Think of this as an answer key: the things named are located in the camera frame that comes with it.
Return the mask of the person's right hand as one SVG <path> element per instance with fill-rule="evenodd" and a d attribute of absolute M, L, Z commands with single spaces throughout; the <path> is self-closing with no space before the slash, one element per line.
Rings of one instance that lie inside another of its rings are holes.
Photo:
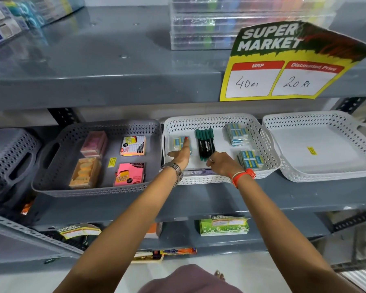
<path fill-rule="evenodd" d="M 244 172 L 244 169 L 232 159 L 226 152 L 220 153 L 220 162 L 216 164 L 206 164 L 216 174 L 233 178 L 236 174 Z"/>

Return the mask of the person's left hand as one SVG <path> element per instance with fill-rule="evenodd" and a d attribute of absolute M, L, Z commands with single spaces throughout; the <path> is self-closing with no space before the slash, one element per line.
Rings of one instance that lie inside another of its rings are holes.
<path fill-rule="evenodd" d="M 189 159 L 190 159 L 190 148 L 189 148 L 189 140 L 184 140 L 184 145 L 180 150 L 180 154 L 176 158 L 172 158 L 172 162 L 175 162 L 177 165 L 180 166 L 181 170 L 184 171 L 188 166 Z"/>

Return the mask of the silver wrist watch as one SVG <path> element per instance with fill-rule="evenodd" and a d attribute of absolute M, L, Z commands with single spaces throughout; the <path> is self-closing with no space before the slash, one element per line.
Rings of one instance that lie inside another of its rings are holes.
<path fill-rule="evenodd" d="M 176 187 L 182 180 L 183 178 L 183 171 L 181 170 L 180 166 L 177 165 L 175 162 L 166 162 L 165 164 L 163 164 L 160 168 L 160 171 L 161 172 L 162 170 L 164 170 L 165 168 L 172 168 L 175 173 L 176 173 L 176 182 L 174 184 L 173 187 Z"/>

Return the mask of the clear label strip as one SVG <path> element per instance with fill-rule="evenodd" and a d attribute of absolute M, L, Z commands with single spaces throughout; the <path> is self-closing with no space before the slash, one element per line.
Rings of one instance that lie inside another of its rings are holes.
<path fill-rule="evenodd" d="M 216 175 L 216 173 L 212 171 L 210 168 L 184 170 L 183 172 L 183 176 L 185 177 L 209 176 L 209 175 Z"/>

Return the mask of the stack of blue eraser packs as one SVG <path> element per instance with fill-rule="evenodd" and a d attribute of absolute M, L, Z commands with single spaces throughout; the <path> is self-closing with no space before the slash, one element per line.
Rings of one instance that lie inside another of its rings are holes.
<path fill-rule="evenodd" d="M 225 126 L 231 146 L 246 146 L 249 144 L 249 133 L 243 123 L 228 123 Z"/>
<path fill-rule="evenodd" d="M 259 170 L 264 166 L 263 158 L 254 150 L 242 150 L 237 155 L 240 165 L 246 169 Z"/>

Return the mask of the white perforated plastic basket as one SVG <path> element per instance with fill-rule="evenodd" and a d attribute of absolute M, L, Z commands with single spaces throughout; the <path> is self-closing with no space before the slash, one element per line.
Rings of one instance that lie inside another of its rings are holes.
<path fill-rule="evenodd" d="M 247 128 L 248 144 L 233 147 L 226 132 L 229 123 L 240 123 Z M 237 160 L 239 151 L 253 150 L 256 155 L 263 159 L 263 166 L 255 169 L 256 179 L 268 177 L 278 170 L 281 160 L 278 156 L 269 131 L 260 125 L 258 120 L 247 113 L 226 113 L 226 114 L 205 114 L 196 116 L 171 117 L 165 120 L 162 133 L 162 150 L 165 162 L 172 160 L 167 154 L 174 151 L 174 139 L 188 136 L 192 154 L 186 168 L 189 172 L 194 172 L 206 168 L 206 163 L 200 160 L 198 141 L 195 138 L 195 130 L 212 128 L 214 132 L 215 149 L 218 152 L 226 152 L 230 157 Z"/>
<path fill-rule="evenodd" d="M 366 127 L 341 111 L 270 114 L 263 117 L 280 171 L 292 182 L 319 182 L 366 177 Z M 307 147 L 313 147 L 312 155 Z"/>

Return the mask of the yellow orange sticky note pack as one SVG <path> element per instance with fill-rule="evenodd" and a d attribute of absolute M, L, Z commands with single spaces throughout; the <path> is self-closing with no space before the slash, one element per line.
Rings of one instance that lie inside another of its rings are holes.
<path fill-rule="evenodd" d="M 144 156 L 146 136 L 125 136 L 122 140 L 120 156 Z"/>

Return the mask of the grey perforated plastic basket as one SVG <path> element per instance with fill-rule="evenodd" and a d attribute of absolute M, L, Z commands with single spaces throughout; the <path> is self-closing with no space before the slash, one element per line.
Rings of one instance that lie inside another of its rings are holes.
<path fill-rule="evenodd" d="M 105 131 L 108 141 L 101 159 L 101 170 L 95 188 L 71 189 L 69 182 L 82 154 L 80 149 L 91 131 Z M 120 156 L 125 136 L 146 136 L 144 156 Z M 111 157 L 117 157 L 114 168 L 108 168 Z M 155 119 L 99 121 L 75 123 L 61 130 L 48 143 L 39 158 L 39 169 L 31 183 L 32 189 L 52 197 L 79 197 L 143 191 L 159 173 L 162 161 L 161 124 Z M 114 187 L 115 173 L 120 163 L 144 162 L 144 182 Z"/>

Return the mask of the pink sticky notes box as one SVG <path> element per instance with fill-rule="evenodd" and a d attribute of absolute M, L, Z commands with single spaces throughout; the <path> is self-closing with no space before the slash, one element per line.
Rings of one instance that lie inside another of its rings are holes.
<path fill-rule="evenodd" d="M 91 131 L 88 133 L 80 152 L 85 158 L 96 157 L 102 159 L 107 141 L 108 138 L 105 131 Z"/>

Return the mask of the orange sticky notes box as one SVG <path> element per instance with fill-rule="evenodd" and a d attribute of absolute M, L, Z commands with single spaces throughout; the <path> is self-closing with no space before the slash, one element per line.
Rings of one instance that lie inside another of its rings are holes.
<path fill-rule="evenodd" d="M 98 157 L 81 158 L 73 171 L 69 187 L 71 189 L 95 188 L 101 170 L 101 159 Z"/>

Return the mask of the yellow flat packet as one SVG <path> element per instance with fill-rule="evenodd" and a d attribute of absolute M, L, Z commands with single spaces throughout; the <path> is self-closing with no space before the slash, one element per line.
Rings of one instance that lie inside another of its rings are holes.
<path fill-rule="evenodd" d="M 163 261 L 164 255 L 159 250 L 137 251 L 131 264 L 149 264 Z"/>

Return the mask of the small yellow green price sign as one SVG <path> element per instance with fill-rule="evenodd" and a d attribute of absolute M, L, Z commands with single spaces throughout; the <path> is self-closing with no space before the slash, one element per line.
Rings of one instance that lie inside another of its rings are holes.
<path fill-rule="evenodd" d="M 98 236 L 101 229 L 90 223 L 80 223 L 57 229 L 57 232 L 66 240 L 80 236 Z"/>

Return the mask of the stack of clear marker cases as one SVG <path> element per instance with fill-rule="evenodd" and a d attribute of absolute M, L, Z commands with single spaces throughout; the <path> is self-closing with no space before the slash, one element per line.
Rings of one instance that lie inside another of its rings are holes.
<path fill-rule="evenodd" d="M 328 28 L 345 0 L 169 0 L 171 50 L 231 49 L 241 28 L 303 20 Z"/>

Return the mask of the dark grey perforated basket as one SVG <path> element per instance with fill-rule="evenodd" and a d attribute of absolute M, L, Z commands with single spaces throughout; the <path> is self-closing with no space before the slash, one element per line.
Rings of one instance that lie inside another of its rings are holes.
<path fill-rule="evenodd" d="M 23 128 L 0 128 L 0 203 L 15 208 L 29 189 L 41 140 Z"/>

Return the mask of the row of boxed stationery packs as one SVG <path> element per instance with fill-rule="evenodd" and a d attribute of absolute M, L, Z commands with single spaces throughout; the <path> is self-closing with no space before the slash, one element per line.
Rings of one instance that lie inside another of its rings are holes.
<path fill-rule="evenodd" d="M 85 6 L 85 0 L 0 0 L 0 44 L 42 28 Z"/>

